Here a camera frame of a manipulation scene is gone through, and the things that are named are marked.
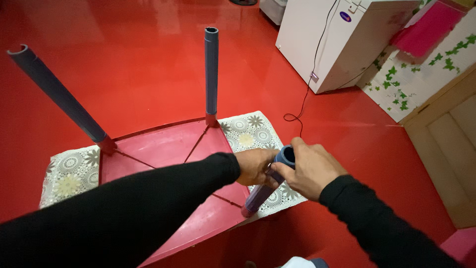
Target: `white wall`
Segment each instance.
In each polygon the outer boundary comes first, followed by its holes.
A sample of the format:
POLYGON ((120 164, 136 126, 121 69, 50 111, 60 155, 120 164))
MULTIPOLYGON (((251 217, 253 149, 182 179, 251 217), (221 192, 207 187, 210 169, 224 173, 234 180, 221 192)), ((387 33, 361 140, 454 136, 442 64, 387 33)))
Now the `white wall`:
POLYGON ((475 35, 476 9, 473 8, 427 58, 414 59, 389 46, 376 59, 382 68, 378 71, 377 65, 372 65, 357 86, 398 122, 476 62, 475 35), (458 43, 467 47, 447 55, 458 43))

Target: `black cable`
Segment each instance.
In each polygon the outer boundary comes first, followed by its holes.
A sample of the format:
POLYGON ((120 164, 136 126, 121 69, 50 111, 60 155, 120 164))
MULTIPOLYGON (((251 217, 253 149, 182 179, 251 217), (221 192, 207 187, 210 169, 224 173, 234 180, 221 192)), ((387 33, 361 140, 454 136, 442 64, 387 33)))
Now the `black cable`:
MULTIPOLYGON (((317 51, 319 50, 319 45, 321 44, 321 40, 322 40, 322 37, 324 36, 324 33, 326 32, 326 27, 327 27, 327 20, 329 19, 329 14, 331 13, 332 9, 334 8, 335 4, 336 4, 337 0, 334 1, 334 3, 332 4, 332 7, 329 9, 329 12, 327 13, 327 17, 326 17, 326 24, 324 25, 324 30, 322 31, 322 34, 321 34, 321 37, 319 38, 319 43, 317 43, 317 48, 316 48, 316 53, 314 54, 314 67, 312 68, 312 72, 314 72, 314 69, 316 68, 316 57, 317 57, 317 51)), ((348 82, 346 82, 345 84, 351 82, 352 80, 356 79, 358 76, 360 76, 361 74, 363 74, 372 64, 370 64, 367 68, 365 68, 365 70, 363 70, 359 75, 357 75, 356 77, 352 78, 351 80, 349 80, 348 82)), ((294 114, 292 113, 287 113, 283 116, 283 119, 288 121, 288 122, 291 122, 291 121, 295 121, 295 120, 298 120, 299 123, 301 123, 301 131, 299 132, 299 137, 302 137, 302 129, 303 129, 303 124, 302 124, 302 121, 299 119, 302 114, 303 114, 303 111, 304 111, 304 103, 306 102, 306 98, 307 98, 307 94, 309 94, 309 84, 311 83, 311 78, 312 78, 312 73, 311 73, 311 77, 309 78, 309 81, 307 82, 307 89, 306 89, 306 95, 304 96, 304 100, 302 100, 302 105, 301 105, 301 111, 299 112, 299 115, 298 116, 295 116, 294 114), (293 118, 292 119, 286 119, 286 116, 292 116, 293 118)))

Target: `white chest freezer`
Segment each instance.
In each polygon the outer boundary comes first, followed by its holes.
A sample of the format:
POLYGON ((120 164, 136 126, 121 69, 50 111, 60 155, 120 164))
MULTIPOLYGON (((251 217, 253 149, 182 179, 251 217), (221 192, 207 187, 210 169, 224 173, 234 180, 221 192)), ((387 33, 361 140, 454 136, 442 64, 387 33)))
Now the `white chest freezer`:
POLYGON ((355 85, 419 0, 288 0, 276 47, 314 93, 355 85))

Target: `black sleeve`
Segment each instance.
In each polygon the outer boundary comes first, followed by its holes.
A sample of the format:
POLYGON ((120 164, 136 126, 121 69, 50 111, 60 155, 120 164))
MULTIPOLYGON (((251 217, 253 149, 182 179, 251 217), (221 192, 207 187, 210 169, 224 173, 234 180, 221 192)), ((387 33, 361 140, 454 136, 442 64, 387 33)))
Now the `black sleeve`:
POLYGON ((397 217, 374 190, 350 175, 328 184, 319 202, 347 224, 379 267, 460 267, 424 233, 397 217))
POLYGON ((141 172, 0 226, 0 267, 136 267, 240 175, 233 154, 141 172))

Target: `glossy red floor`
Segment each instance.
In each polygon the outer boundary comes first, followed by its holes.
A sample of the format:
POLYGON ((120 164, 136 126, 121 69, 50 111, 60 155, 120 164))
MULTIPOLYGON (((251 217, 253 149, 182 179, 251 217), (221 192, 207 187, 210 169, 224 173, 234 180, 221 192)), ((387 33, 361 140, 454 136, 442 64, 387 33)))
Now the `glossy red floor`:
MULTIPOLYGON (((258 6, 228 0, 4 0, 0 49, 28 44, 111 137, 201 117, 203 29, 220 30, 218 116, 261 110, 284 144, 299 134, 306 85, 274 46, 258 6)), ((0 55, 0 221, 37 209, 49 157, 92 141, 0 55)), ((358 88, 308 96, 303 138, 321 143, 397 214, 437 243, 454 227, 405 130, 358 88)), ((369 267, 344 224, 316 203, 217 235, 156 267, 282 265, 322 257, 369 267)))

